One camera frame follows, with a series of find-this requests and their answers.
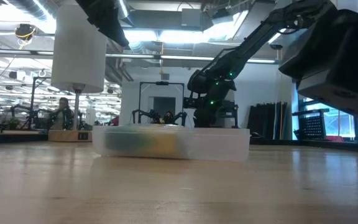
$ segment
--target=wooden table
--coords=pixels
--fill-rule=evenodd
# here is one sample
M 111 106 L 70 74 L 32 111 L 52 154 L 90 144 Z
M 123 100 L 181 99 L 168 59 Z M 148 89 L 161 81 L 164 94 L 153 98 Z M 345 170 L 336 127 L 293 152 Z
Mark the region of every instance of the wooden table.
M 235 163 L 0 145 L 0 224 L 358 223 L 358 153 L 251 149 Z

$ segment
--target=window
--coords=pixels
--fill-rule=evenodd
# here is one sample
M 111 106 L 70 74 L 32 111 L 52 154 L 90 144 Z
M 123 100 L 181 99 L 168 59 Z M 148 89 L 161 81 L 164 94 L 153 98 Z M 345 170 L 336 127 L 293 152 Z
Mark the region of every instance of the window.
M 325 109 L 325 108 L 329 109 L 329 112 L 324 113 L 326 134 L 328 136 L 337 136 L 338 135 L 338 121 L 339 121 L 337 109 L 332 108 L 327 105 L 324 105 L 322 103 L 316 103 L 313 105 L 306 106 L 306 110 L 317 110 L 317 109 Z M 352 115 L 349 115 L 349 114 L 341 111 L 340 124 L 341 124 L 340 135 L 342 137 L 354 138 L 356 136 L 355 131 L 354 131 L 354 117 Z

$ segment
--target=plastic bin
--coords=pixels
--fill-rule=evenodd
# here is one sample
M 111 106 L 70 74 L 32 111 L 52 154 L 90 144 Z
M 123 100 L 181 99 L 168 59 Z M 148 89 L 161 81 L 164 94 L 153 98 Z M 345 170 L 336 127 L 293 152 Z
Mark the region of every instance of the plastic bin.
M 245 161 L 250 134 L 248 129 L 132 124 L 93 126 L 92 138 L 102 156 Z

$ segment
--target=table surface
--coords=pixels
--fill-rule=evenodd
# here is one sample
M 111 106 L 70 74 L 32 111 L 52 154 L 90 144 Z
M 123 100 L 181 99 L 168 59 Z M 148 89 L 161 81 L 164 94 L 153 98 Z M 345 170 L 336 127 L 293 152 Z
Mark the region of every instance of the table surface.
M 358 153 L 251 146 L 246 162 L 0 145 L 0 224 L 358 223 Z

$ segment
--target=ceiling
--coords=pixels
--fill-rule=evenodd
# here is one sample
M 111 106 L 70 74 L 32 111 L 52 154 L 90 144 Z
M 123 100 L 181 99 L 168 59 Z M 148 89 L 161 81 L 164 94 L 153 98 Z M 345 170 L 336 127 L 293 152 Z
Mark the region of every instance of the ceiling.
M 57 10 L 60 6 L 66 4 L 76 4 L 74 0 L 38 0 L 42 4 L 48 6 L 48 9 L 51 9 L 50 12 L 54 15 L 55 10 Z M 132 10 L 138 11 L 150 11 L 150 10 L 158 10 L 158 11 L 171 11 L 172 13 L 176 13 L 174 11 L 181 11 L 182 9 L 202 9 L 208 10 L 216 7 L 224 7 L 231 4 L 233 6 L 234 3 L 239 2 L 242 4 L 242 0 L 236 1 L 212 1 L 212 0 L 192 0 L 191 2 L 181 2 L 181 1 L 142 1 L 136 0 L 131 1 L 128 0 L 128 4 L 130 5 Z M 163 53 L 167 55 L 186 55 L 186 56 L 195 56 L 195 57 L 214 57 L 218 52 L 222 49 L 239 45 L 242 40 L 247 37 L 259 24 L 260 21 L 264 20 L 269 12 L 274 8 L 274 1 L 249 1 L 247 7 L 249 9 L 249 13 L 246 16 L 244 22 L 241 24 L 238 31 L 234 34 L 234 37 L 229 40 L 219 40 L 219 41 L 209 41 L 208 43 L 202 42 L 197 44 L 170 44 L 166 43 L 163 46 Z M 25 21 L 31 21 L 33 18 L 29 14 L 23 14 L 20 10 L 16 9 L 11 5 L 0 6 L 0 34 L 3 33 L 12 33 L 13 30 L 21 23 Z M 32 42 L 24 47 L 25 50 L 41 50 L 41 51 L 52 51 L 54 38 L 51 35 L 45 36 L 45 33 L 42 32 L 43 29 L 40 27 L 40 32 L 36 35 Z M 153 42 L 142 42 L 145 49 L 160 53 L 161 46 L 155 45 Z M 21 42 L 18 41 L 18 38 L 15 35 L 0 35 L 0 49 L 18 49 L 21 46 Z M 118 46 L 112 41 L 108 43 L 108 52 L 122 52 L 123 48 Z M 264 45 L 255 55 L 255 58 L 263 58 L 263 59 L 276 59 L 276 51 L 272 50 L 268 44 Z M 14 80 L 9 78 L 9 71 L 3 70 L 9 65 L 12 58 L 9 57 L 0 57 L 0 93 L 3 93 L 3 97 L 1 97 L 0 102 L 0 110 L 7 108 L 7 106 L 11 106 L 17 103 L 28 105 L 29 104 L 29 96 L 31 93 L 31 84 L 32 84 L 32 76 L 37 76 L 41 71 L 46 72 L 46 77 L 49 77 L 52 72 L 52 60 L 50 59 L 41 59 L 41 58 L 15 58 L 13 62 L 9 66 L 9 70 L 12 71 L 23 71 L 25 73 L 25 79 L 23 80 Z M 154 72 L 155 69 L 146 68 L 149 67 L 159 67 L 160 63 L 152 63 L 146 60 L 126 60 L 122 63 L 122 67 L 116 68 L 116 60 L 115 58 L 108 58 L 106 60 L 107 67 L 110 69 L 106 69 L 106 79 L 110 82 L 121 84 L 121 80 L 128 81 L 129 79 L 125 79 L 122 76 L 123 71 L 131 76 L 131 72 L 133 73 L 132 80 L 135 81 L 144 81 L 147 76 L 156 76 L 157 74 Z M 203 67 L 207 64 L 207 62 L 200 61 L 192 61 L 192 60 L 164 60 L 164 67 L 172 67 L 177 68 L 186 68 L 187 71 L 191 72 L 197 68 Z M 142 71 L 143 75 L 139 76 L 138 71 Z M 119 113 L 121 109 L 119 99 L 121 96 L 121 89 L 119 86 L 115 86 L 112 83 L 105 83 L 105 90 L 103 93 L 96 94 L 93 99 L 84 99 L 84 102 L 81 101 L 80 108 L 81 110 L 85 110 L 89 105 L 95 105 L 96 110 L 99 112 L 99 115 L 106 116 L 107 113 Z M 40 108 L 47 108 L 53 110 L 56 108 L 57 100 L 60 95 L 67 95 L 65 92 L 55 92 L 51 91 L 47 88 L 49 85 L 49 81 L 45 80 L 42 85 L 40 85 L 35 93 L 37 96 L 35 97 L 36 105 Z M 12 85 L 13 90 L 7 90 L 6 86 Z M 108 94 L 106 92 L 107 88 L 111 86 L 114 87 L 114 93 Z M 115 101 L 114 105 L 106 106 L 108 101 Z

